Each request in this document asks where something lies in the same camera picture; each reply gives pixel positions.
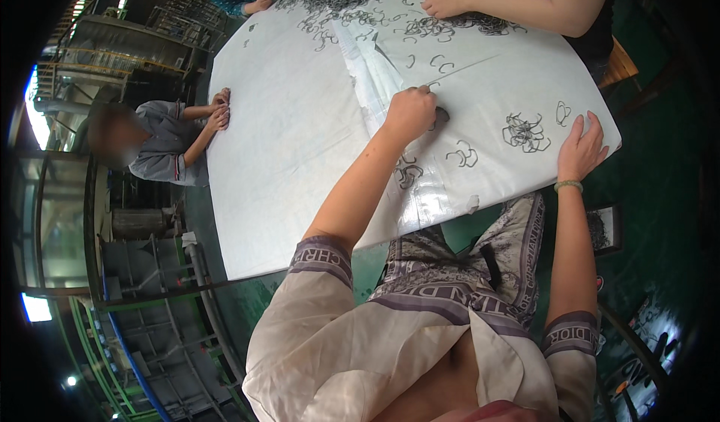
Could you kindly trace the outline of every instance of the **gray shirt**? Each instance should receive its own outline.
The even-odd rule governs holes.
[[[139,123],[152,136],[130,164],[133,175],[183,186],[210,183],[204,151],[192,165],[185,167],[183,154],[197,139],[201,128],[194,121],[182,118],[184,109],[185,103],[162,100],[151,100],[138,107]]]

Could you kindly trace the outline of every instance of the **factory floor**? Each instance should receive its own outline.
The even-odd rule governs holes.
[[[670,59],[671,51],[633,0],[616,0],[614,10],[614,34],[638,67],[639,84],[645,86]],[[239,21],[230,22],[228,32],[239,26]],[[212,66],[207,70],[198,87],[200,99],[207,95]],[[607,105],[616,115],[636,93],[632,81],[626,80],[607,98]],[[623,136],[623,147],[584,181],[587,207],[619,204],[622,210],[622,250],[597,258],[598,274],[604,280],[599,298],[628,322],[635,318],[634,329],[651,350],[664,332],[669,343],[681,344],[683,327],[692,317],[701,286],[701,271],[707,267],[698,246],[697,226],[699,153],[707,142],[701,136],[701,110],[689,81],[681,76],[660,98],[639,111],[616,117],[616,123]],[[542,193],[547,213],[536,272],[540,298],[531,330],[535,338],[542,334],[548,306],[557,217],[557,198],[552,188],[543,189]],[[496,205],[444,223],[449,245],[455,251],[461,250],[498,213]],[[209,188],[186,189],[186,221],[203,246],[212,278],[225,280]],[[383,270],[386,249],[385,244],[354,253],[357,303],[363,302],[373,290]],[[217,290],[222,317],[240,361],[245,359],[253,327],[283,278],[284,273],[279,272]],[[633,354],[605,320],[601,333],[606,343],[598,355],[598,370],[614,387],[613,383],[624,372],[627,375],[627,370],[619,369]],[[666,370],[672,367],[677,351],[663,355]],[[628,389],[641,416],[654,400],[653,385],[645,384],[640,380]],[[629,420],[622,399],[615,399],[613,404],[618,421]],[[595,410],[595,420],[605,420],[599,405]]]

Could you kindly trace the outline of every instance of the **hand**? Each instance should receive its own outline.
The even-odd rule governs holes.
[[[230,107],[228,104],[223,103],[220,107],[213,111],[210,118],[207,120],[205,130],[215,132],[218,130],[225,130],[228,127],[230,121]]]
[[[210,102],[210,107],[213,111],[217,110],[222,104],[229,105],[230,104],[230,89],[229,88],[222,88],[218,94],[213,96],[212,101]]]
[[[392,96],[381,130],[384,129],[391,139],[406,147],[435,122],[436,100],[435,93],[431,93],[425,85],[400,91]]]
[[[466,0],[425,0],[420,6],[430,16],[445,19],[469,11],[465,2]]]
[[[585,127],[582,115],[575,118],[570,135],[560,147],[557,157],[557,181],[574,180],[580,182],[586,175],[605,160],[609,146],[603,146],[603,127],[598,116],[588,111],[589,130],[583,136]]]
[[[245,13],[251,15],[259,11],[265,11],[270,8],[270,5],[272,5],[272,0],[256,0],[245,4]]]

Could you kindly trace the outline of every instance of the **bracelet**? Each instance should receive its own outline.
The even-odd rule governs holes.
[[[552,188],[555,190],[555,193],[557,193],[558,189],[563,186],[574,186],[580,190],[580,193],[582,193],[582,183],[576,182],[575,180],[565,180],[564,182],[555,183],[555,186]]]

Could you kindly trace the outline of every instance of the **white table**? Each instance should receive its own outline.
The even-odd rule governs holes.
[[[287,268],[330,189],[369,140],[372,114],[382,115],[401,87],[437,80],[440,85],[431,88],[451,121],[411,144],[408,163],[400,167],[414,159],[422,176],[414,168],[408,169],[412,177],[395,174],[358,248],[553,183],[557,152],[578,113],[599,116],[610,151],[620,145],[597,87],[561,36],[534,29],[486,36],[467,28],[456,29],[451,42],[416,36],[413,43],[404,40],[402,29],[426,15],[408,11],[421,10],[420,0],[406,0],[414,3],[409,6],[402,1],[368,4],[378,19],[406,14],[374,28],[336,22],[335,31],[326,23],[326,36],[335,38],[326,39],[324,48],[322,36],[313,39],[298,28],[308,17],[302,7],[289,13],[271,7],[253,15],[216,56],[210,94],[232,90],[231,117],[228,130],[208,148],[208,167],[229,279]],[[370,29],[370,39],[353,39],[358,30]],[[338,38],[339,44],[332,43]],[[370,52],[375,43],[382,59]],[[437,55],[443,57],[430,66]],[[453,65],[438,72],[439,62]],[[562,125],[556,120],[564,114],[561,101],[572,109]],[[546,150],[525,153],[503,140],[507,117],[518,112],[531,123],[542,115],[543,134],[552,140]]]

